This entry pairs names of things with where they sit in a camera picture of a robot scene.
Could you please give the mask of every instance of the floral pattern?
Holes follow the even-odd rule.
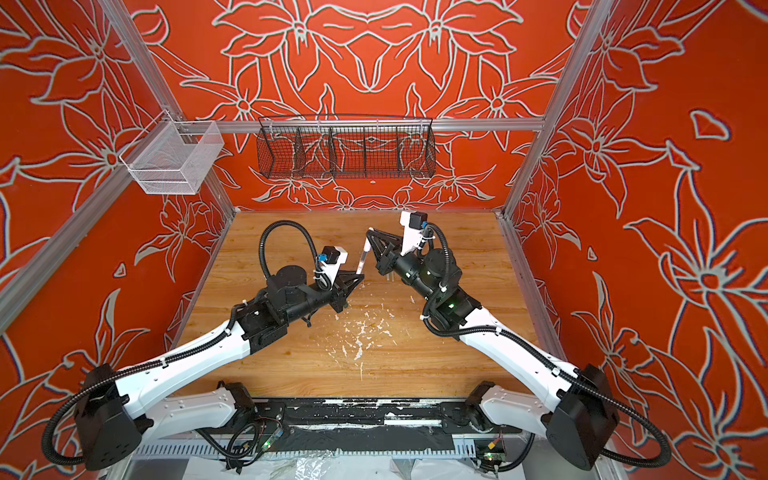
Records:
[[[96,1],[0,2],[0,19],[2,290],[119,168],[160,108]],[[95,478],[43,457],[45,423],[96,366],[165,350],[224,223],[207,187],[164,199],[128,186],[0,336],[0,478]],[[163,235],[176,242],[175,282],[145,246]],[[54,441],[81,453],[71,414]]]
[[[768,468],[768,214],[752,180],[768,172],[748,126],[759,115],[743,114],[766,105],[736,66],[761,64],[707,42],[765,38],[763,10],[615,2],[533,174],[516,180],[512,221],[568,358],[600,366],[670,439],[674,460],[631,478]],[[574,239],[586,255],[562,242]],[[614,444],[657,452],[626,417]]]
[[[134,265],[152,253],[165,252],[165,266],[172,281],[176,281],[176,260],[185,242],[197,245],[210,255],[224,218],[219,207],[186,195],[164,195],[160,222],[165,233],[145,243],[134,256]]]
[[[197,5],[190,13],[168,0],[125,3],[189,118],[245,121],[336,113],[541,116],[590,5],[237,0]],[[558,34],[541,38],[536,28],[542,24]],[[191,31],[210,41],[190,41]],[[535,47],[530,38],[538,39]],[[372,182],[267,179],[257,173],[253,135],[233,134],[225,138],[233,155],[219,160],[216,172],[232,201],[248,210],[265,203],[310,210],[492,209],[504,202],[505,185],[521,164],[515,151],[532,135],[440,133],[431,180]]]
[[[0,422],[0,475],[94,478],[81,465],[61,467],[45,460],[39,449],[42,429],[96,366],[135,364],[171,347],[221,238],[224,220],[213,215],[218,206],[212,199],[205,186],[196,197],[177,199],[146,195],[132,184],[2,335],[0,382],[5,393],[0,406],[11,414]],[[130,258],[146,248],[146,238],[164,235],[158,235],[164,225],[152,219],[174,218],[173,224],[180,225],[178,219],[185,216],[179,210],[190,212],[187,218],[197,213],[197,227],[187,229],[181,241],[177,277],[168,275],[162,255],[147,254],[134,265]],[[50,315],[51,304],[59,306],[56,315]],[[40,352],[41,331],[55,336],[55,342],[46,339],[45,354]],[[67,455],[79,454],[70,416],[60,424],[55,441]]]
[[[4,3],[0,18],[0,82],[13,99],[0,157],[1,289],[160,110],[94,2]]]

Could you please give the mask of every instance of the wooden table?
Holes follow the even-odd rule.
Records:
[[[301,223],[318,251],[325,245],[345,248],[345,270],[356,268],[368,227],[402,235],[396,212],[237,214],[181,343],[221,324],[233,304],[264,288],[259,238],[267,225],[282,219]],[[445,232],[463,271],[462,288],[506,326],[537,343],[495,215],[430,213],[429,220]],[[310,249],[291,227],[270,234],[266,260],[272,273],[296,264],[311,275]],[[479,351],[429,333],[419,320],[424,300],[399,278],[380,276],[375,265],[371,253],[363,271],[366,279],[342,313],[323,307],[311,328],[292,323],[288,334],[271,346],[214,370],[179,394],[210,391],[220,379],[242,382],[253,396],[464,397],[482,380],[528,392]]]

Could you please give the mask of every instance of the black corrugated cable sleeve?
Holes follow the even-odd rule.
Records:
[[[278,426],[278,428],[282,428],[282,427],[283,427],[283,424],[282,424],[282,423],[280,423],[280,421],[279,421],[279,420],[276,420],[276,419],[261,419],[261,420],[262,420],[262,421],[264,421],[264,420],[272,420],[273,422],[277,422],[277,426]],[[270,447],[269,447],[267,450],[272,450],[272,449],[273,449],[273,447],[274,447],[275,445],[277,445],[278,443],[280,443],[281,441],[283,441],[283,439],[284,439],[284,438],[286,438],[286,436],[285,436],[285,435],[282,435],[280,438],[278,438],[278,439],[275,441],[275,443],[274,443],[274,444],[270,445]],[[261,458],[261,457],[262,457],[262,455],[264,455],[264,454],[267,452],[267,450],[264,450],[263,448],[261,448],[261,449],[259,449],[259,451],[258,451],[258,452],[257,452],[257,453],[256,453],[256,454],[253,456],[253,458],[252,458],[251,460],[248,460],[247,462],[243,462],[243,461],[239,461],[239,462],[231,462],[231,463],[233,463],[233,465],[232,465],[232,466],[233,466],[233,468],[239,468],[239,470],[237,470],[237,473],[238,473],[238,474],[240,474],[240,472],[242,471],[242,469],[243,469],[243,468],[245,468],[245,467],[247,467],[247,466],[250,466],[250,465],[253,465],[254,463],[258,462],[258,461],[259,461],[259,458]]]
[[[230,313],[230,321],[227,324],[227,328],[225,328],[221,333],[216,335],[213,339],[208,340],[202,345],[198,345],[189,350],[184,350],[183,352],[169,355],[165,357],[165,362],[173,363],[178,360],[185,359],[188,356],[192,356],[196,353],[202,352],[205,349],[209,349],[211,346],[214,346],[217,343],[219,343],[221,340],[227,338],[227,330],[231,330],[232,327],[234,326],[236,321],[235,314],[237,313],[237,309],[240,306],[241,305],[236,305],[232,307],[232,311]],[[106,386],[110,382],[114,382],[115,380],[134,375],[135,373],[144,372],[149,369],[154,369],[162,365],[163,363],[160,360],[151,360],[149,362],[140,363],[139,365],[127,367],[126,369],[118,370],[117,372],[114,373],[114,375],[106,379],[103,379],[100,382],[96,382],[91,386],[85,387],[79,392],[75,393],[73,396],[71,396],[66,402],[64,402],[64,404],[61,407],[59,407],[58,410],[56,410],[56,413],[54,413],[51,416],[51,418],[48,420],[48,423],[45,424],[45,430],[43,430],[43,435],[41,438],[41,449],[43,451],[43,455],[45,455],[45,458],[47,458],[50,463],[55,463],[56,465],[79,465],[85,462],[85,458],[83,458],[82,455],[79,455],[76,457],[67,457],[65,455],[62,455],[56,452],[56,448],[53,445],[53,435],[56,431],[56,426],[61,421],[61,419],[64,418],[64,415],[66,415],[69,409],[71,409],[74,406],[74,404],[76,404],[80,399],[90,394],[91,392],[98,390],[103,386]]]
[[[206,442],[208,442],[210,444],[210,446],[214,447],[214,450],[219,452],[219,454],[221,454],[224,458],[231,459],[231,460],[239,460],[241,458],[247,457],[248,455],[251,454],[251,452],[253,452],[253,449],[256,448],[257,439],[259,438],[259,431],[256,428],[256,426],[254,425],[253,426],[253,441],[251,442],[250,445],[248,445],[248,448],[243,450],[240,453],[234,453],[234,452],[230,451],[231,446],[234,444],[234,442],[237,439],[237,437],[245,430],[245,428],[241,429],[237,434],[232,436],[232,438],[230,439],[230,443],[227,445],[226,448],[221,446],[219,444],[219,442],[217,442],[216,439],[214,437],[210,436],[210,434],[208,432],[206,432],[205,430],[203,430],[203,429],[196,429],[195,432],[199,433],[200,436],[203,437],[203,439]]]
[[[528,456],[528,453],[531,451],[531,447],[533,446],[533,441],[535,439],[536,439],[536,434],[534,434],[534,433],[530,434],[528,436],[528,441],[525,443],[525,447],[523,448],[523,451],[520,452],[520,455],[518,455],[518,457],[515,460],[513,460],[510,463],[508,463],[507,465],[500,465],[498,467],[498,470],[496,470],[496,471],[497,472],[509,472],[513,468],[515,468],[518,465],[520,465],[523,462],[523,460],[525,460],[525,457]],[[491,464],[489,464],[487,462],[483,462],[483,461],[480,462],[480,467],[483,470],[486,470],[488,472],[493,472],[495,470],[493,465],[491,465]]]
[[[266,229],[264,229],[264,232],[261,234],[261,239],[259,240],[259,265],[261,265],[261,271],[264,272],[264,278],[268,280],[272,274],[270,273],[269,267],[266,265],[266,255],[264,254],[264,249],[266,247],[266,239],[272,233],[272,230],[275,230],[277,227],[293,227],[296,228],[299,232],[304,235],[304,238],[306,239],[306,242],[310,245],[310,252],[312,253],[312,261],[315,263],[315,280],[323,280],[323,285],[318,285],[323,290],[331,290],[331,282],[328,276],[325,273],[319,273],[320,271],[320,261],[317,259],[317,250],[315,249],[315,243],[312,241],[312,236],[310,235],[310,232],[306,231],[306,228],[304,228],[300,223],[294,222],[292,220],[278,220],[277,222],[272,223],[269,225]]]
[[[434,223],[427,223],[425,227],[425,233],[431,230],[435,232],[435,235],[437,235],[438,239],[440,240],[440,247],[442,248],[442,254],[445,257],[445,265],[443,267],[443,275],[440,279],[440,285],[441,286],[448,286],[448,270],[451,268],[451,250],[448,249],[448,241],[445,239],[445,235],[443,234],[442,230],[440,230],[440,227],[435,225]]]
[[[449,268],[449,263],[446,262],[446,270],[443,272],[443,277],[445,278],[447,275],[447,269]],[[494,333],[497,334],[497,329],[495,326],[490,325],[484,325],[484,326],[473,326],[470,328],[464,328],[464,329],[458,329],[458,330],[449,330],[446,332],[443,332],[441,330],[436,329],[429,321],[429,309],[432,308],[432,303],[435,301],[435,298],[437,297],[437,289],[435,289],[434,292],[432,292],[432,295],[429,296],[427,299],[426,304],[424,305],[424,310],[422,310],[422,321],[424,322],[424,325],[427,327],[427,329],[433,333],[434,335],[440,336],[440,337],[457,337],[457,336],[463,336],[463,335],[469,335],[471,333]],[[501,332],[498,333],[498,335],[501,335],[507,339],[510,339],[511,341],[517,343],[519,346],[521,346],[526,352],[530,353],[534,358],[536,358],[544,367],[550,370],[555,370],[557,366],[551,362],[546,356],[542,355],[538,350],[533,348],[528,342],[523,340],[520,336],[517,336],[516,334],[512,333],[509,330],[502,329]],[[638,423],[640,423],[645,429],[654,436],[656,439],[656,442],[659,444],[659,454],[656,455],[653,458],[639,458],[639,457],[630,457],[626,455],[622,455],[621,453],[612,452],[611,450],[603,448],[601,451],[602,455],[605,455],[608,458],[611,458],[613,460],[616,460],[617,462],[622,462],[627,465],[632,465],[634,467],[641,467],[641,468],[657,468],[662,467],[669,463],[669,461],[672,459],[672,451],[670,448],[670,444],[667,441],[667,437],[664,436],[664,433],[662,433],[661,430],[659,430],[656,425],[651,423],[649,419],[642,416],[639,412],[637,412],[635,409],[633,409],[630,406],[625,405],[622,402],[619,402],[618,400],[614,399],[613,397],[606,396],[603,393],[596,390],[594,387],[590,386],[586,382],[582,382],[577,377],[574,377],[568,372],[565,372],[562,369],[559,370],[559,376],[569,382],[572,385],[576,385],[580,390],[589,393],[596,399],[603,400],[604,402],[608,402],[615,406],[617,409],[621,410],[622,412],[629,415],[631,418],[637,420]]]

